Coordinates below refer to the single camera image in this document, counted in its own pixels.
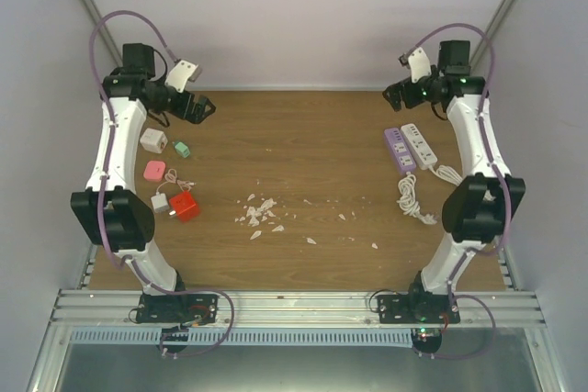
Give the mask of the white cube adapter plug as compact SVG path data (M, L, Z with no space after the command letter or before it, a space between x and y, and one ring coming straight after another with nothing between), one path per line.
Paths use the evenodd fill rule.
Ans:
M168 144L168 138L159 129L147 128L142 133L139 143L146 151L161 154Z

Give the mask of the green adapter plug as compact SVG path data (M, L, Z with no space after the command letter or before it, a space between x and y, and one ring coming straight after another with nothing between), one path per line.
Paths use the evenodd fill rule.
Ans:
M182 158L187 158L190 156L190 149L189 147L182 141L174 141L173 146L175 152L180 155Z

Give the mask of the white power strip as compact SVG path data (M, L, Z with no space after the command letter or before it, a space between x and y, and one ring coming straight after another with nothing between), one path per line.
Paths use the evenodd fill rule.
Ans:
M436 166L437 157L425 140L421 131L413 124L401 126L401 134L404 137L409 150L421 170L429 170Z

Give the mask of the pink cube socket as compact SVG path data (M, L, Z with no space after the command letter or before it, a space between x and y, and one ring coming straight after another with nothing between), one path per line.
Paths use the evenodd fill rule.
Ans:
M163 180L165 171L165 162L151 160L146 163L142 176L148 182L159 183Z

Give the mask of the red plug block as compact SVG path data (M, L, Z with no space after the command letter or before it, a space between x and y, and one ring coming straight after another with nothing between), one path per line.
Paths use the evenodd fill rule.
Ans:
M200 214L198 202L189 191L173 196L169 200L169 205L169 216L178 218L181 222L188 222Z

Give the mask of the white USB charger plug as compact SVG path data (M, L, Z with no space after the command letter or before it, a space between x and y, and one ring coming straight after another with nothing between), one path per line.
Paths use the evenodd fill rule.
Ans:
M170 210L170 205L166 194L156 193L151 197L151 203L153 206L154 213L163 213Z

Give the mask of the purple plug adapter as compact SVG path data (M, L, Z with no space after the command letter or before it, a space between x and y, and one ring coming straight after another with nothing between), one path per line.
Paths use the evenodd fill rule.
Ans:
M410 174L415 171L416 163L411 155L408 145L398 128L384 130L384 139L389 148L399 173L401 175Z

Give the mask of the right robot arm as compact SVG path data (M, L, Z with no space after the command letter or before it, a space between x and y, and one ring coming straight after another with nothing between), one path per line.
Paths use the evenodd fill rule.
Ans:
M434 257L411 283L407 294L392 298L394 319L437 323L458 320L453 289L477 254L488 253L496 237L504 238L526 192L523 179L512 176L493 132L488 81L473 76L466 40L439 45L431 63L416 46L400 57L409 77L388 86L383 97L392 108L412 109L425 102L442 109L456 135L462 179L445 201L441 223L445 231Z

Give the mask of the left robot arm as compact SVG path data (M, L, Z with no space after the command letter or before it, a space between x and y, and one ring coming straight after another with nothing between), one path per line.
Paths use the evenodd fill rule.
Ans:
M72 193L70 206L89 240L102 246L118 269L128 266L144 294L160 296L158 312L178 322L187 316L189 300L180 294L179 273L155 243L153 210L136 194L137 150L149 113L199 124L216 107L187 91L200 75L199 65L178 60L165 77L156 77L156 54L151 46L126 44L122 66L98 80L102 129L96 162L85 190Z

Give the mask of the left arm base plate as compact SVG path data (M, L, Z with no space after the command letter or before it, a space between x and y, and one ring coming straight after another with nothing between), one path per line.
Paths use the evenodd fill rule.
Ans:
M151 296L143 294L135 308L137 323L198 324L214 323L219 297L212 294Z

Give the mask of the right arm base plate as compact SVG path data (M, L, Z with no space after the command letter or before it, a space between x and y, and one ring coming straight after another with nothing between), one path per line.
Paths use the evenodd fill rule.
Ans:
M460 323L447 296L380 294L376 296L381 324L443 325Z

